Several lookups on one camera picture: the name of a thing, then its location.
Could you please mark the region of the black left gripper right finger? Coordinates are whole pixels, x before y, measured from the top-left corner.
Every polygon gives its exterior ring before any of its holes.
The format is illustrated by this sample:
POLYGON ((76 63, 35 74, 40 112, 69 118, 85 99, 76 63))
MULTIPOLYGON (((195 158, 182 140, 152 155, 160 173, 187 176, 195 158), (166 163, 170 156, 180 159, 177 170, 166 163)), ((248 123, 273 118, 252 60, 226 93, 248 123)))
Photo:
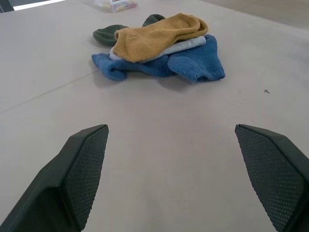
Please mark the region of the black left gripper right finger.
POLYGON ((251 185, 277 232, 309 232, 309 158, 286 136, 237 124, 251 185))

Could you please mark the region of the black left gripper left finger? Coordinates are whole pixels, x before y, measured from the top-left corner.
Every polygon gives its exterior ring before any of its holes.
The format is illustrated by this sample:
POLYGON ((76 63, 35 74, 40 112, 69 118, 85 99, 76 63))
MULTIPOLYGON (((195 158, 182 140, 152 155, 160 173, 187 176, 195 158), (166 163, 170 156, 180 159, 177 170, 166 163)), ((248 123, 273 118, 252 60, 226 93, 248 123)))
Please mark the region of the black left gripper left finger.
POLYGON ((109 128, 72 135, 35 176, 0 232, 82 232, 98 190, 109 128))

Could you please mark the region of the mustard yellow sock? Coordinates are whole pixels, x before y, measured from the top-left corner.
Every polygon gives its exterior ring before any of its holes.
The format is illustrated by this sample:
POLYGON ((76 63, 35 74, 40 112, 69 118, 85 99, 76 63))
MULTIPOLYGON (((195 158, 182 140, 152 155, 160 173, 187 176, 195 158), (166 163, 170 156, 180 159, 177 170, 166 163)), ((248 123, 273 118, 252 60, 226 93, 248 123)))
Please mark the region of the mustard yellow sock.
POLYGON ((112 51, 118 57, 139 62, 159 55, 178 41, 203 36, 207 24, 193 15, 176 14, 141 28, 124 28, 115 32, 112 51))

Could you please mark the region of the clear box with colourful bits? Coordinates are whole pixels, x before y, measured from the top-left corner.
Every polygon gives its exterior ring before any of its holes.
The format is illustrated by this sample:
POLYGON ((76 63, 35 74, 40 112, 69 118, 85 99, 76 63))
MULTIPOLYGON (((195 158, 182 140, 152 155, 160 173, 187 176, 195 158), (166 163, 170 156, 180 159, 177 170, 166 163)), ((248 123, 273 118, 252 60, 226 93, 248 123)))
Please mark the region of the clear box with colourful bits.
POLYGON ((138 6, 137 0, 93 0, 93 2, 96 6, 112 13, 138 6))

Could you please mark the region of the blue sock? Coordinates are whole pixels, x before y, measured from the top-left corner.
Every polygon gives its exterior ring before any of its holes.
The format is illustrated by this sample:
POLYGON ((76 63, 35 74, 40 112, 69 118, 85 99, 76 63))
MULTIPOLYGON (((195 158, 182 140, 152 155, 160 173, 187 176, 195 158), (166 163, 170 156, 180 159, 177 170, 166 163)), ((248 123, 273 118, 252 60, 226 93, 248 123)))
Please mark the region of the blue sock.
POLYGON ((218 58, 217 40, 214 36, 204 36, 206 43, 184 51, 146 63, 132 63, 123 59, 112 60, 108 54, 93 54, 94 65, 102 74, 113 81, 123 81, 128 72, 141 72, 154 77, 179 75, 190 83, 217 81, 225 77, 218 58))

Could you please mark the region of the dark green sock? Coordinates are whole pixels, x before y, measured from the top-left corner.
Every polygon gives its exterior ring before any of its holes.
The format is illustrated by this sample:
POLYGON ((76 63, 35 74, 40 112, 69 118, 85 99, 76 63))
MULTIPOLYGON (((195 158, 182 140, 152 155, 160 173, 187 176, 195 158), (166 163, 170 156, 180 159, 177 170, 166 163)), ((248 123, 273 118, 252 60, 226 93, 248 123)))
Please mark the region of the dark green sock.
MULTIPOLYGON (((146 18, 144 21, 142 27, 146 27, 148 25, 151 25, 153 23, 159 22, 161 20, 165 19, 164 16, 160 14, 151 14, 146 18)), ((116 44, 117 40, 115 38, 115 32, 121 29, 125 29, 127 26, 124 25, 111 25, 108 27, 105 27, 103 29, 97 29, 93 32, 94 39, 103 46, 112 47, 116 44)))

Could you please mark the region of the light grey sock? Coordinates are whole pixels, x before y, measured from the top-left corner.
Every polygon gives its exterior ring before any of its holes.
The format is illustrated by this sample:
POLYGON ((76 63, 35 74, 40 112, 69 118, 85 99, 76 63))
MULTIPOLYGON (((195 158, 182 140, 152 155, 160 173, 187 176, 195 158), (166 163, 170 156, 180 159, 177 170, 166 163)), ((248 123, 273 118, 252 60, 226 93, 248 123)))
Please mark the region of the light grey sock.
POLYGON ((164 38, 121 38, 111 48, 107 58, 129 62, 146 63, 164 55, 184 51, 204 45, 204 36, 198 36, 184 41, 164 38))

